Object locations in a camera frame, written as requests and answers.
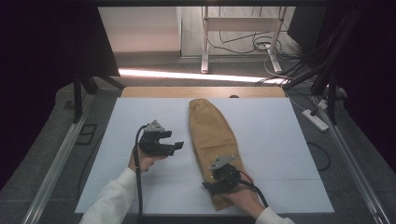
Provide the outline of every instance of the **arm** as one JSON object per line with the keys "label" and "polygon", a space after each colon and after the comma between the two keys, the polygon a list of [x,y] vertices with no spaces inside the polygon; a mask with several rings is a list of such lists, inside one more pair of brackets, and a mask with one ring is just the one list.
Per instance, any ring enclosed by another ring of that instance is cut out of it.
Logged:
{"label": "arm", "polygon": [[[139,150],[142,171],[165,157],[149,157]],[[131,207],[136,189],[136,173],[134,156],[131,156],[128,167],[115,179],[110,180],[99,193],[96,201],[85,212],[80,224],[116,224],[121,223]]]}
{"label": "arm", "polygon": [[[242,175],[241,179],[250,181],[250,176]],[[270,207],[264,207],[259,201],[257,193],[248,186],[239,184],[232,192],[222,194],[236,206],[248,212],[256,224],[294,224],[289,218],[278,216]]]}

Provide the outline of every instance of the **hand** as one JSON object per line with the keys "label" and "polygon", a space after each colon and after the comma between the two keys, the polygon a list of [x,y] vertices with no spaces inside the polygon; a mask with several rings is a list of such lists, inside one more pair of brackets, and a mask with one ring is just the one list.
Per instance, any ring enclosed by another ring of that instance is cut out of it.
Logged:
{"label": "hand", "polygon": [[[241,174],[241,179],[247,182],[250,182],[250,180],[253,181],[250,176],[243,173]],[[254,219],[257,219],[265,209],[265,206],[260,203],[256,191],[243,184],[236,186],[232,192],[221,195],[229,199],[242,210],[248,212]]]}
{"label": "hand", "polygon": [[[154,165],[155,161],[163,160],[166,156],[149,156],[144,153],[140,148],[138,149],[139,152],[139,164],[140,164],[140,172],[146,172],[150,166]],[[128,167],[136,173],[136,166],[134,164],[134,153],[132,152],[131,159],[129,159]]]}

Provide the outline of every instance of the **brown pants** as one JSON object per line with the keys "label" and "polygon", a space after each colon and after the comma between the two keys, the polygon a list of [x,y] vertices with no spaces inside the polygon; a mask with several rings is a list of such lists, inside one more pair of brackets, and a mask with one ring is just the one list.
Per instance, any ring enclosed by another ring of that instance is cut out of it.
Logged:
{"label": "brown pants", "polygon": [[[216,182],[208,167],[217,156],[235,156],[231,164],[238,170],[244,170],[233,130],[221,112],[208,100],[190,101],[190,130],[195,158],[205,182]],[[212,195],[212,202],[218,210],[233,204],[220,195]]]}

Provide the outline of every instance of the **white power strip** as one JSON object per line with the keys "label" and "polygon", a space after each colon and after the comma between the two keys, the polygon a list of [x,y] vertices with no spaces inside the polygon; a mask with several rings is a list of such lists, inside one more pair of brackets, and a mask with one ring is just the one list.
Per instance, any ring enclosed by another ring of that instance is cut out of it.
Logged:
{"label": "white power strip", "polygon": [[329,129],[329,126],[325,122],[323,122],[320,118],[318,118],[316,115],[312,116],[311,115],[311,110],[307,109],[303,112],[303,115],[309,119],[317,128],[321,131],[324,132]]}

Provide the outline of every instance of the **white sweater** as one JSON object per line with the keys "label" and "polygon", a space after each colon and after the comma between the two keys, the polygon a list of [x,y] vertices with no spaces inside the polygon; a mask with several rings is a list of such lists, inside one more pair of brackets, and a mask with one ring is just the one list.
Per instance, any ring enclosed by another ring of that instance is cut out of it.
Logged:
{"label": "white sweater", "polygon": [[[135,189],[136,174],[126,168],[116,180],[107,183],[79,223],[122,223],[131,207]],[[293,223],[289,218],[278,216],[270,207],[265,208],[256,220],[256,224]]]}

